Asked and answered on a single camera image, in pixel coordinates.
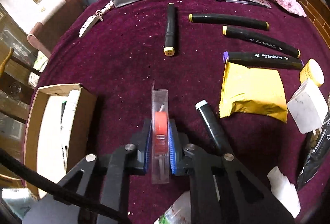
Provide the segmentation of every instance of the plastic bottle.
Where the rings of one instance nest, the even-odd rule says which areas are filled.
[[[190,191],[183,193],[154,224],[191,224]]]
[[[277,166],[268,173],[267,177],[270,181],[271,192],[296,218],[300,212],[300,202],[295,186],[290,183]]]

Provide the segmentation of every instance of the yellow lid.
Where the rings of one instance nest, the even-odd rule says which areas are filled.
[[[301,83],[303,83],[307,78],[309,78],[318,87],[320,87],[324,83],[323,71],[320,65],[312,58],[301,70],[299,78]]]
[[[175,51],[174,51],[173,47],[165,47],[164,48],[164,53],[167,56],[172,56],[172,55],[174,55]]]

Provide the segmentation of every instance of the open cardboard box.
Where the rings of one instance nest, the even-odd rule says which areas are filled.
[[[71,90],[79,90],[67,149],[67,169],[63,165],[60,139],[61,102]],[[57,84],[38,88],[31,105],[24,143],[24,164],[40,175],[57,183],[84,156],[95,108],[96,96],[80,84]],[[34,195],[46,193],[25,182]]]

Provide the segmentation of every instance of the transparent plastic case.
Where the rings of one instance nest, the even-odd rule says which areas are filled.
[[[151,181],[169,183],[170,160],[168,145],[168,92],[152,90],[152,157]]]

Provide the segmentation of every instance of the brick pattern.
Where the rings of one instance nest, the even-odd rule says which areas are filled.
[[[319,31],[320,35],[322,36],[323,40],[326,42],[328,47],[330,48],[330,26],[322,15],[318,12],[322,8],[322,10],[329,8],[324,5],[324,7],[317,7],[316,9],[310,2],[307,0],[297,0],[297,2],[300,3],[302,8],[304,9],[305,13],[307,14],[307,17],[311,20],[313,25],[316,27],[316,29]]]

